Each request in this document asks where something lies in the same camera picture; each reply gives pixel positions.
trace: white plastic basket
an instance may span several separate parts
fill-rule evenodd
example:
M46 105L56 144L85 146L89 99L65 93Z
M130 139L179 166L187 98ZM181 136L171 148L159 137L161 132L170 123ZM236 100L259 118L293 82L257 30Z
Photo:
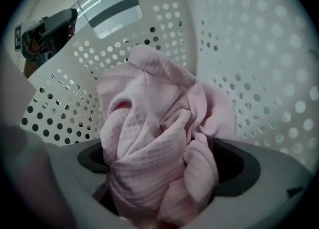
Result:
M120 6L130 8L133 1ZM138 3L141 20L99 39L91 23L106 17L101 13L32 75L37 93L24 129L59 146L99 138L99 75L149 40L200 81L229 93L239 140L287 153L312 171L317 167L319 42L298 0Z

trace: robotic arm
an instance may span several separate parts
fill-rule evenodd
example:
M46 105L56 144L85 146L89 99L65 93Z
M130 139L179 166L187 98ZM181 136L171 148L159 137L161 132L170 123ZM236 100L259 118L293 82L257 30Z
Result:
M66 9L40 21L20 23L14 31L15 51L22 53L26 64L32 61L37 70L74 35L77 17L76 9Z

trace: basket handle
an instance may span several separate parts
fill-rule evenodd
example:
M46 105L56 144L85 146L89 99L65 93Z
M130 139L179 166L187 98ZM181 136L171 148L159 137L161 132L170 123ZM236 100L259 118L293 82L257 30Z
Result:
M118 2L113 6L106 8L104 11L100 12L97 16L92 18L89 21L89 25L92 28L94 28L97 25L104 22L105 20L113 17L114 15L117 15L120 12L123 12L127 9L133 8L138 5L140 5L139 0L122 0L121 2Z

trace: pink towel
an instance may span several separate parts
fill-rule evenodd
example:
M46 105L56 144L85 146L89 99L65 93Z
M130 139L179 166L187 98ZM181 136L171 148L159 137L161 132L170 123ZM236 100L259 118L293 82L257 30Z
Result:
M235 114L218 87L145 45L106 70L98 93L101 141L120 216L183 226L206 206L218 171L207 137L234 139Z

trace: perforated basket wall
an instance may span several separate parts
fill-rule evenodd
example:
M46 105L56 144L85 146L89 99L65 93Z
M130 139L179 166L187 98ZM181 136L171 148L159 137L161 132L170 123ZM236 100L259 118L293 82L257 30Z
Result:
M96 83L145 43L227 91L239 140L318 160L318 36L298 0L139 0L141 20L104 39L83 27L30 81L22 127L57 145L99 137Z

